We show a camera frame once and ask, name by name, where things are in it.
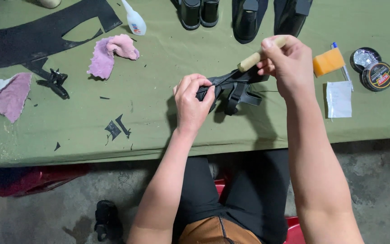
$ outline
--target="pen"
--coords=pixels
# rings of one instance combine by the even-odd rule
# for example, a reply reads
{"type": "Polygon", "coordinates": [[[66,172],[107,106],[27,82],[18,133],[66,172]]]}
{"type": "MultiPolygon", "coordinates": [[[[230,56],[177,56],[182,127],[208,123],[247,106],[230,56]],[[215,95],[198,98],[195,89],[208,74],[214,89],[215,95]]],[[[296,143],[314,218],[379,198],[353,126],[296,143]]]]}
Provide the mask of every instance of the pen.
{"type": "MultiPolygon", "coordinates": [[[[333,42],[333,43],[331,44],[331,49],[337,48],[337,47],[338,47],[338,45],[336,44],[336,42],[333,42]]],[[[346,65],[344,65],[344,66],[341,68],[341,71],[342,71],[342,75],[344,75],[344,79],[346,79],[347,81],[350,81],[350,82],[351,82],[350,75],[348,74],[346,65]]]]}

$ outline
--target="hand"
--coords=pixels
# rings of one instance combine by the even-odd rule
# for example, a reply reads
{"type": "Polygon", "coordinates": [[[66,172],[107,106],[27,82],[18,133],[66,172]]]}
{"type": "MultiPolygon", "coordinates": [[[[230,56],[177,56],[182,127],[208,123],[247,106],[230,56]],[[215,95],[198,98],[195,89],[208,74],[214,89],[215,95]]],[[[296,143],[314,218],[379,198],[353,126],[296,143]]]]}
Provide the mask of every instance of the hand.
{"type": "Polygon", "coordinates": [[[214,101],[214,86],[200,74],[186,75],[172,89],[177,104],[177,129],[196,136],[214,101]],[[200,86],[210,86],[202,102],[195,97],[200,86]]]}
{"type": "Polygon", "coordinates": [[[277,80],[278,91],[286,102],[301,96],[315,98],[312,51],[294,36],[285,36],[286,44],[278,48],[272,40],[265,38],[261,47],[267,59],[257,64],[259,75],[272,75],[277,80]]]}

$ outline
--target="glue bottle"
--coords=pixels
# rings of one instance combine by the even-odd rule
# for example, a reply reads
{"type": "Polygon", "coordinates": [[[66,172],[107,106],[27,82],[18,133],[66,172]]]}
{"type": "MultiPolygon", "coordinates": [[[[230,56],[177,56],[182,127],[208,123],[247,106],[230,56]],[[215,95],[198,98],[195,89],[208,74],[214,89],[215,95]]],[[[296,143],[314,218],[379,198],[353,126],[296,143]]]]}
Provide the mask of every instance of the glue bottle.
{"type": "Polygon", "coordinates": [[[133,8],[126,2],[126,0],[121,1],[123,2],[124,8],[126,9],[127,23],[129,24],[132,33],[138,36],[145,35],[145,31],[147,31],[147,25],[145,25],[141,15],[134,11],[133,8]]]}

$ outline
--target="green tablecloth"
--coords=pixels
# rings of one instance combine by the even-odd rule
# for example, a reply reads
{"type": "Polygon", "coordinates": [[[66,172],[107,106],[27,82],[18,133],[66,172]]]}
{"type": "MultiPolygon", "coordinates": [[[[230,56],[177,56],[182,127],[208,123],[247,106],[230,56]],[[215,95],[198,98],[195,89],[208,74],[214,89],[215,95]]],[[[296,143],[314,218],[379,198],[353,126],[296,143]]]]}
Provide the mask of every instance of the green tablecloth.
{"type": "MultiPolygon", "coordinates": [[[[62,0],[56,9],[45,9],[28,1],[0,1],[0,28],[33,21],[74,2],[62,0]]],[[[182,28],[170,0],[131,0],[129,3],[147,24],[145,36],[129,34],[123,6],[117,5],[118,0],[108,2],[123,25],[86,44],[51,55],[45,64],[45,69],[60,68],[69,75],[64,87],[71,98],[62,100],[49,88],[38,86],[35,84],[38,77],[34,75],[31,100],[26,100],[20,118],[11,124],[0,115],[0,166],[159,158],[175,126],[172,87],[181,77],[191,73],[207,77],[224,75],[257,50],[263,37],[273,35],[273,1],[256,39],[246,45],[233,37],[229,0],[220,2],[215,27],[199,27],[195,31],[182,28]],[[95,42],[122,33],[137,40],[134,45],[141,57],[137,61],[116,57],[108,80],[91,79],[86,71],[95,42]],[[109,138],[105,145],[109,133],[104,129],[120,114],[132,134],[129,139],[124,134],[114,141],[109,138]],[[57,142],[61,148],[54,152],[57,142]]],[[[64,38],[85,40],[99,28],[99,20],[90,19],[64,38]]],[[[325,119],[329,140],[390,138],[390,88],[379,93],[365,89],[348,63],[355,49],[372,47],[390,64],[390,2],[316,0],[299,38],[312,48],[314,56],[329,50],[330,43],[336,41],[353,80],[353,117],[333,122],[325,119]]],[[[21,65],[3,68],[0,79],[18,72],[28,70],[21,65]]],[[[322,110],[325,109],[323,84],[342,80],[341,71],[315,80],[322,110]]],[[[256,84],[254,89],[275,91],[276,82],[271,78],[256,84]]],[[[284,100],[277,92],[262,94],[265,97],[258,107],[242,105],[234,116],[222,112],[209,114],[190,155],[287,147],[284,100]]]]}

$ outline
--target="aluminum foil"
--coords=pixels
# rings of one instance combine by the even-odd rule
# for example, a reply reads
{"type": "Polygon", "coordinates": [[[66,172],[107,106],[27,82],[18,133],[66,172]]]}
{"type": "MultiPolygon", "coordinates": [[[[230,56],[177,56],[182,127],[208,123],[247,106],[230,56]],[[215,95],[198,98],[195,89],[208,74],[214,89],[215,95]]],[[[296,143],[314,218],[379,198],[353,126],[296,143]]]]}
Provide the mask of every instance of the aluminum foil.
{"type": "Polygon", "coordinates": [[[373,52],[364,49],[356,50],[353,59],[355,64],[361,65],[364,68],[367,67],[369,64],[378,61],[376,55],[373,52]]]}

